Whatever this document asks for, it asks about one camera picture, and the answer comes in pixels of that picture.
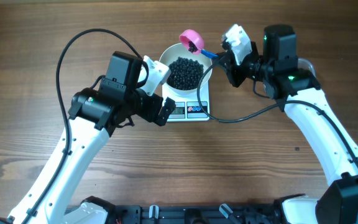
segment white scale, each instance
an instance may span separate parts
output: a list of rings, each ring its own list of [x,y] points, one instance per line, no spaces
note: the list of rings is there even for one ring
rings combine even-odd
[[[209,117],[203,112],[197,100],[197,92],[179,96],[178,93],[172,91],[168,84],[162,85],[162,96],[173,99],[177,107],[168,118],[168,122],[177,121],[207,121]],[[201,104],[209,113],[209,88],[208,82],[201,87],[200,90]]]

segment bowl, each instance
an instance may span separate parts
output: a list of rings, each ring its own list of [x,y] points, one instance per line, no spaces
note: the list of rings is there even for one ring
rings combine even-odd
[[[160,57],[160,62],[166,66],[169,66],[172,62],[178,60],[178,57],[197,60],[198,63],[200,63],[203,66],[204,72],[209,66],[212,65],[211,59],[209,59],[208,57],[205,57],[202,54],[194,55],[194,54],[190,53],[181,43],[174,44],[171,47],[169,47],[167,50],[165,50],[164,53],[162,53],[162,55]],[[203,88],[205,83],[208,82],[209,78],[211,77],[211,74],[212,74],[212,69],[204,77],[204,80],[201,84],[201,88]],[[168,86],[169,89],[171,89],[178,96],[188,95],[191,93],[195,93],[197,91],[196,88],[193,90],[177,90],[174,87],[168,85],[168,83],[166,83],[164,85]]]

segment small pink bowl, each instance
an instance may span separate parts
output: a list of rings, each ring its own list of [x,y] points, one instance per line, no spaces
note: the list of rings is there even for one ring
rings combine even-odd
[[[204,40],[196,31],[188,29],[185,30],[179,36],[181,44],[185,46],[186,49],[189,49],[189,42],[192,41],[196,47],[197,51],[193,52],[192,54],[198,55],[201,53],[201,50],[204,49]]]

